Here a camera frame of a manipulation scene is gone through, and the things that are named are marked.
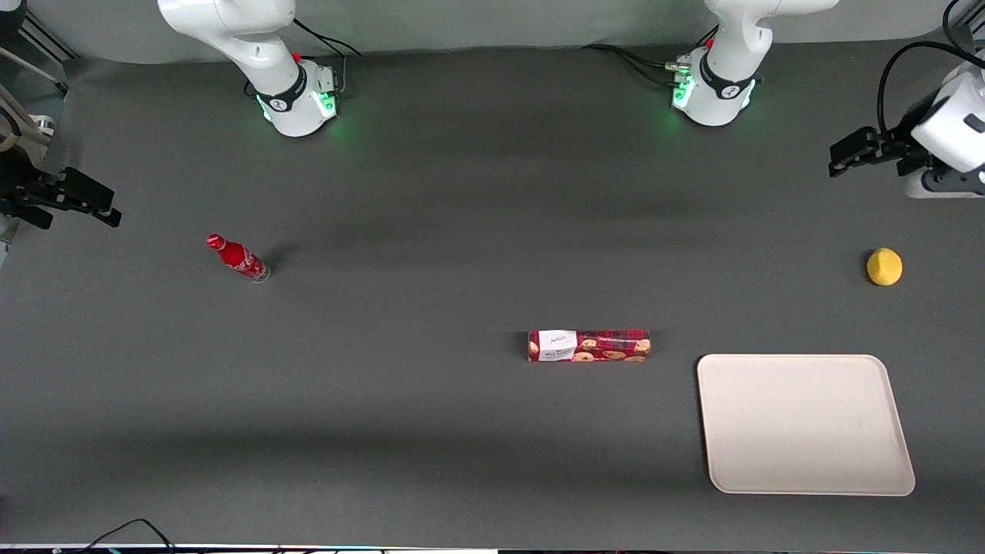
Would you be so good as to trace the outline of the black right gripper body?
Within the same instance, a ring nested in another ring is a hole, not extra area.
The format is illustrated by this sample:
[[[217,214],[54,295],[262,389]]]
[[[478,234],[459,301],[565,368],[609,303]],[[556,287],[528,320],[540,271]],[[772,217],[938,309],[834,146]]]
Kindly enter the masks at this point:
[[[1,153],[1,206],[45,205],[55,207],[58,196],[53,189],[55,175],[42,171],[32,164],[22,150],[6,150]]]

